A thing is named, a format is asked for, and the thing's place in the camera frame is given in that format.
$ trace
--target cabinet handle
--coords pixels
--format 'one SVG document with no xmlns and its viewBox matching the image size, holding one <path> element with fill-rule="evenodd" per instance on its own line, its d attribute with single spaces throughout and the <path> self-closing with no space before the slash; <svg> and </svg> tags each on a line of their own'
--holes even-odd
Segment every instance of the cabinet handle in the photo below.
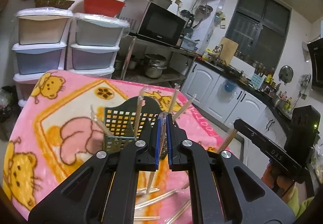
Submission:
<svg viewBox="0 0 323 224">
<path fill-rule="evenodd" d="M 267 132 L 269 131 L 269 128 L 271 127 L 272 124 L 275 124 L 276 121 L 272 122 L 270 126 L 268 126 Z"/>
<path fill-rule="evenodd" d="M 195 66 L 194 66 L 194 68 L 193 68 L 193 70 L 192 70 L 192 73 L 194 73 L 194 70 L 195 70 L 195 67 L 196 67 L 196 66 L 197 66 L 197 65 L 195 65 Z"/>
<path fill-rule="evenodd" d="M 239 99 L 240 95 L 242 94 L 242 91 L 240 92 L 239 96 L 237 97 L 237 100 Z"/>
<path fill-rule="evenodd" d="M 267 127 L 268 127 L 269 123 L 270 123 L 272 120 L 273 120 L 273 119 L 269 120 L 268 124 L 266 125 L 266 129 L 267 129 Z"/>
<path fill-rule="evenodd" d="M 244 99 L 245 95 L 246 95 L 246 94 L 244 94 L 244 96 L 243 96 L 243 98 L 241 99 L 241 101 L 240 101 L 240 102 L 242 102 L 242 100 Z"/>
</svg>

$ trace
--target red plastic bowl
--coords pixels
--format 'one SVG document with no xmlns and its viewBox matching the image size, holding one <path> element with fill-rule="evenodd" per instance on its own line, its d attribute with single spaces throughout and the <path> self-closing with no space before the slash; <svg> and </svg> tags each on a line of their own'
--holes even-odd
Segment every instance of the red plastic bowl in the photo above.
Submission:
<svg viewBox="0 0 323 224">
<path fill-rule="evenodd" d="M 86 14 L 115 17 L 124 5 L 117 0 L 84 0 L 84 11 Z"/>
</svg>

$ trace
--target silver screw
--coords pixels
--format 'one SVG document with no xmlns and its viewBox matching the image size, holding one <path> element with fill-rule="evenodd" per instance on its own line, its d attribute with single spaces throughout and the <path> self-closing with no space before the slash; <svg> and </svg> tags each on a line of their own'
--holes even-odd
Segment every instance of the silver screw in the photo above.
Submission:
<svg viewBox="0 0 323 224">
<path fill-rule="evenodd" d="M 145 142 L 145 141 L 143 141 L 143 140 L 138 140 L 138 141 L 136 142 L 136 146 L 138 146 L 138 147 L 143 147 L 145 144 L 146 144 L 146 142 Z"/>
<path fill-rule="evenodd" d="M 191 140 L 184 140 L 182 143 L 183 143 L 183 146 L 192 146 L 193 145 Z"/>
<path fill-rule="evenodd" d="M 96 154 L 97 158 L 105 158 L 107 156 L 107 153 L 105 151 L 99 151 Z"/>
<path fill-rule="evenodd" d="M 231 153 L 227 150 L 224 150 L 221 152 L 221 156 L 223 156 L 224 158 L 230 158 L 231 157 Z"/>
</svg>

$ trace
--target pink blanket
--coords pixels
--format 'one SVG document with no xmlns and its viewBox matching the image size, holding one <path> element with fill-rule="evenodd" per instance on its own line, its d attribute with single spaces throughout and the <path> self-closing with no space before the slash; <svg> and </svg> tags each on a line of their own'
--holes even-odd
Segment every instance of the pink blanket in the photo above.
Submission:
<svg viewBox="0 0 323 224">
<path fill-rule="evenodd" d="M 28 219 L 30 210 L 92 154 L 102 149 L 102 132 L 89 119 L 90 105 L 103 119 L 104 107 L 114 107 L 137 96 L 143 84 L 91 78 L 67 71 L 49 71 L 36 84 L 10 137 L 4 158 L 3 188 L 17 210 Z M 151 86 L 148 96 L 167 111 L 173 89 Z M 187 99 L 180 93 L 174 112 Z M 191 105 L 177 119 L 189 139 L 214 150 L 221 137 Z M 140 172 L 138 188 L 146 186 L 146 172 Z M 154 198 L 188 181 L 186 172 L 171 172 L 167 159 L 161 161 L 154 186 L 159 192 L 138 197 L 137 203 Z M 160 216 L 163 223 L 190 198 L 189 188 L 136 210 L 135 216 Z M 174 223 L 192 221 L 190 207 Z"/>
</svg>

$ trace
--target black microwave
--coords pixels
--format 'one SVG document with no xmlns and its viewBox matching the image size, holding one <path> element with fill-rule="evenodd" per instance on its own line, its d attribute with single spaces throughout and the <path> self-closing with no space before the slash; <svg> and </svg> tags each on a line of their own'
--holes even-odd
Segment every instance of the black microwave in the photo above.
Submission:
<svg viewBox="0 0 323 224">
<path fill-rule="evenodd" d="M 128 0 L 119 19 L 127 20 L 130 33 L 176 46 L 185 21 L 174 13 L 145 0 Z"/>
<path fill-rule="evenodd" d="M 323 38 L 307 45 L 312 61 L 312 87 L 323 88 Z"/>
</svg>

